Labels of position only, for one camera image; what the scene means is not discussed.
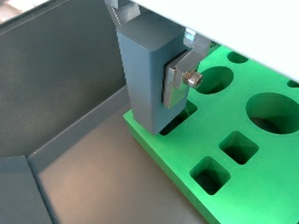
white surface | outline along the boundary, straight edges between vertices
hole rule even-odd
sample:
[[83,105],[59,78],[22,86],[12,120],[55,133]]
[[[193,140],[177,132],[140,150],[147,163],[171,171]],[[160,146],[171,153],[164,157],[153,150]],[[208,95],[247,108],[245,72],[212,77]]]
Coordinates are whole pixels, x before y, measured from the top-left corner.
[[133,2],[299,82],[297,1]]

gray metal block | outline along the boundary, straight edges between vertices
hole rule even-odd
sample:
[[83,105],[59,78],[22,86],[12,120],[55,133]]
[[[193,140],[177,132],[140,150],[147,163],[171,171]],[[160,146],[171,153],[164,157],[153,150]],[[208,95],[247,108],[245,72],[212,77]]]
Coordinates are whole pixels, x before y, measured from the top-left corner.
[[187,101],[184,97],[171,109],[163,105],[164,65],[185,50],[183,32],[152,12],[116,29],[135,119],[152,134],[179,115]]
[[52,223],[25,157],[0,157],[0,223]]

square hole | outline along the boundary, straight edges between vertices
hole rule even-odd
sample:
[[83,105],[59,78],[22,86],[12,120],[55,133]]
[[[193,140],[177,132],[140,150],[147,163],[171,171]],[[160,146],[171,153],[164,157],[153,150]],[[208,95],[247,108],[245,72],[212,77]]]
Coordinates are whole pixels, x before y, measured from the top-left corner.
[[197,107],[189,101],[187,101],[184,110],[165,125],[165,127],[160,131],[160,134],[163,136],[168,135],[173,131],[173,129],[183,123],[183,121],[195,113],[196,110]]
[[219,144],[227,155],[243,165],[257,152],[257,145],[237,131],[233,131]]
[[212,157],[205,157],[191,170],[191,177],[207,194],[213,195],[229,181],[229,173]]

